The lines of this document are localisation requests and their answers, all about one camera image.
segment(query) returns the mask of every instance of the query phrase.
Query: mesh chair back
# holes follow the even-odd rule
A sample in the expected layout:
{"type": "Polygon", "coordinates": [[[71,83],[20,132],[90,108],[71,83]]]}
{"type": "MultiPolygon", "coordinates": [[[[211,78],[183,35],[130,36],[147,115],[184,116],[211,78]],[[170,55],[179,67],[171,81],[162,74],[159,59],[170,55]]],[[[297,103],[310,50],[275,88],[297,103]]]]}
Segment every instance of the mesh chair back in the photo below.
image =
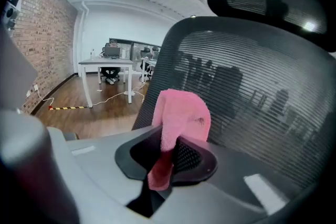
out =
{"type": "Polygon", "coordinates": [[[246,152],[300,187],[318,179],[336,127],[336,60],[325,50],[257,22],[188,18],[163,42],[134,129],[151,125],[168,88],[206,102],[209,142],[246,152]]]}

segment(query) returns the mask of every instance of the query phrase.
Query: office room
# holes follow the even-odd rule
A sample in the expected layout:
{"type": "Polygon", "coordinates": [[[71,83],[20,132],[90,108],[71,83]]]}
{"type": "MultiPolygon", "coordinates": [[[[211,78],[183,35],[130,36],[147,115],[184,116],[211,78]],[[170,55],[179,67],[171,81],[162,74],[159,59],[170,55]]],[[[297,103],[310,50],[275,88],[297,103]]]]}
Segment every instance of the office room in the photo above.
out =
{"type": "Polygon", "coordinates": [[[0,157],[37,215],[252,223],[312,193],[336,141],[322,0],[4,3],[0,157]]]}

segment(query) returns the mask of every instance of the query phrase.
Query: table leg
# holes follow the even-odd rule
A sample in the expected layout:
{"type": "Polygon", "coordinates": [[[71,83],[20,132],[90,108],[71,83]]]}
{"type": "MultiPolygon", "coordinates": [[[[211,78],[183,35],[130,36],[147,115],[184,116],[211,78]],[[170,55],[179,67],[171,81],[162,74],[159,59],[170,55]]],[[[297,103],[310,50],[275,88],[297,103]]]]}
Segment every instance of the table leg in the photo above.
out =
{"type": "Polygon", "coordinates": [[[144,82],[144,77],[145,77],[145,62],[142,61],[142,70],[141,70],[141,82],[144,82]]]}
{"type": "Polygon", "coordinates": [[[128,68],[128,104],[130,103],[132,103],[132,67],[128,68]]]}
{"type": "Polygon", "coordinates": [[[98,83],[101,84],[100,67],[98,67],[98,83]]]}
{"type": "Polygon", "coordinates": [[[87,83],[87,80],[86,80],[85,66],[82,66],[81,71],[82,71],[82,82],[83,82],[86,101],[88,102],[88,106],[91,108],[92,107],[92,101],[91,101],[91,97],[90,97],[90,93],[89,93],[88,83],[87,83]]]}

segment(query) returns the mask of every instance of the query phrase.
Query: white table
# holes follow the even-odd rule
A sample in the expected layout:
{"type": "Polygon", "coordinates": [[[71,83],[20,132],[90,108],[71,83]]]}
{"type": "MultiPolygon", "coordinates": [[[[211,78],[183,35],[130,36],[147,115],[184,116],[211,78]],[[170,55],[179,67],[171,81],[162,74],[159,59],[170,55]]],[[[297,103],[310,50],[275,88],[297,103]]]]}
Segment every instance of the white table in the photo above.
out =
{"type": "Polygon", "coordinates": [[[88,83],[86,79],[86,68],[87,67],[96,67],[98,71],[98,82],[101,84],[100,79],[100,67],[120,67],[124,69],[124,76],[123,76],[123,82],[125,83],[125,73],[126,68],[128,68],[128,103],[132,103],[132,65],[133,62],[131,60],[126,59],[110,59],[110,58],[99,58],[94,57],[92,60],[87,59],[85,61],[79,62],[81,65],[81,73],[82,73],[82,81],[83,81],[83,87],[85,92],[85,97],[88,102],[88,106],[92,107],[92,100],[90,97],[89,89],[88,89],[88,83]]]}
{"type": "Polygon", "coordinates": [[[156,60],[142,60],[142,71],[141,71],[141,82],[144,82],[145,78],[145,63],[148,63],[150,66],[156,66],[156,60]]]}

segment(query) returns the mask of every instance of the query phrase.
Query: yellow black tape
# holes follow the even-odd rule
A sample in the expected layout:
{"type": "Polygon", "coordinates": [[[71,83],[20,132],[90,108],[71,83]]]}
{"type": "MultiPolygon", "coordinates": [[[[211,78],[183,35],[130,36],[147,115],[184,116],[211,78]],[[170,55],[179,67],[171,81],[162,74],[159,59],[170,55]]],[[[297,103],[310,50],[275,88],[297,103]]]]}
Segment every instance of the yellow black tape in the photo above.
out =
{"type": "Polygon", "coordinates": [[[85,109],[88,106],[68,106],[66,108],[50,108],[49,110],[62,110],[62,109],[85,109]]]}

